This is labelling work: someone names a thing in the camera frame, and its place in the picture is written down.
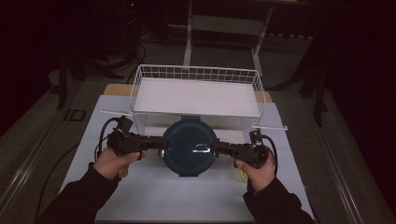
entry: wire rack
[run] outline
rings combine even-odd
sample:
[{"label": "wire rack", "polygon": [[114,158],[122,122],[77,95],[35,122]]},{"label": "wire rack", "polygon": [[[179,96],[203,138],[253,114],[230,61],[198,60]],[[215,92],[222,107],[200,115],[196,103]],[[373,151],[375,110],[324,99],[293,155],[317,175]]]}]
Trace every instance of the wire rack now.
[{"label": "wire rack", "polygon": [[[260,109],[261,117],[265,109],[265,94],[262,87],[260,75],[256,70],[221,68],[221,67],[202,67],[202,66],[176,66],[176,65],[154,65],[141,64],[136,70],[134,85],[131,91],[131,110],[134,113],[139,87],[143,77],[153,78],[178,78],[212,82],[231,82],[251,84],[255,91],[256,100]],[[147,114],[134,114],[134,122],[139,134],[144,134]],[[242,118],[242,130],[246,143],[250,137],[248,133],[253,130],[252,126],[257,125],[260,119]]]}]

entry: black jacket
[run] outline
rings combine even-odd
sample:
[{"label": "black jacket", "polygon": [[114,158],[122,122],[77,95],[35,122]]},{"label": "black jacket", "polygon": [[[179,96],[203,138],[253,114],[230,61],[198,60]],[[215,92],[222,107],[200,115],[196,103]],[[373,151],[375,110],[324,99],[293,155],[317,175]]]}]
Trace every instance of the black jacket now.
[{"label": "black jacket", "polygon": [[[91,166],[79,180],[66,185],[38,219],[38,224],[93,223],[97,211],[116,190],[119,179],[107,180]],[[245,203],[258,223],[314,223],[301,209],[297,196],[288,193],[278,179],[253,195],[244,195]]]}]

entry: hand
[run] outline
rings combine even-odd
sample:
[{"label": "hand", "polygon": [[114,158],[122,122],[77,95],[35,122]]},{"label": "hand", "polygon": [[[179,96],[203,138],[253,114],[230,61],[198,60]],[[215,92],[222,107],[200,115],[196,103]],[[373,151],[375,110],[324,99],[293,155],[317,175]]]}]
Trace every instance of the hand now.
[{"label": "hand", "polygon": [[129,164],[139,158],[139,152],[129,153],[118,157],[113,149],[107,147],[100,154],[98,160],[93,164],[93,168],[105,178],[112,180],[116,176],[124,178],[128,175]]},{"label": "hand", "polygon": [[247,174],[256,192],[265,189],[275,178],[274,156],[271,152],[268,153],[268,160],[260,169],[253,168],[240,160],[236,160],[235,164]]}]

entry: gray floor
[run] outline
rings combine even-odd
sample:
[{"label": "gray floor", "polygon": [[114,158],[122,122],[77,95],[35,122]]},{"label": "gray floor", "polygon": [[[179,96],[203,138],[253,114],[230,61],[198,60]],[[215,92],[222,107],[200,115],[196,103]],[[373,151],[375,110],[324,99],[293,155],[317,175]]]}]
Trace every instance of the gray floor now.
[{"label": "gray floor", "polygon": [[[142,45],[147,49],[145,63],[183,63],[183,45],[148,41],[142,41]],[[292,76],[309,46],[309,40],[269,36],[263,45],[260,53],[263,85],[268,87]],[[204,46],[193,47],[191,65],[253,68],[249,49]],[[131,69],[118,74],[126,77]],[[45,136],[47,141],[40,141],[46,144],[24,188],[10,204],[4,223],[33,223],[38,195],[50,168],[80,141],[98,96],[106,85],[124,82],[125,79],[91,76],[84,82],[71,81],[69,101],[64,110],[56,110],[57,95],[47,93],[0,139],[0,190],[5,192],[46,127],[51,122],[56,123],[51,134]],[[322,114],[324,125],[320,128],[312,116],[314,100],[302,99],[298,94],[301,84],[270,93],[284,124],[289,127],[290,146],[320,223],[396,223],[332,99],[332,93],[325,92],[324,103],[329,111]],[[63,120],[69,108],[85,110],[85,119],[82,122]],[[74,151],[55,169],[46,188],[42,208],[59,192],[73,156]],[[343,195],[351,196],[353,203],[345,201]],[[348,212],[346,208],[353,206],[359,213]]]}]

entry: dark teal round object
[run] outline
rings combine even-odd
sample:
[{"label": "dark teal round object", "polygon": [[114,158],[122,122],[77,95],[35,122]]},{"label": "dark teal round object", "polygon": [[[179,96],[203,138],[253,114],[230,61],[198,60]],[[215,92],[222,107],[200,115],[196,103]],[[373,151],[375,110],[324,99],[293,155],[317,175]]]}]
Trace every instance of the dark teal round object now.
[{"label": "dark teal round object", "polygon": [[183,116],[163,134],[169,148],[163,153],[166,166],[180,176],[198,176],[215,161],[214,153],[192,152],[198,144],[218,142],[215,132],[200,117]]}]

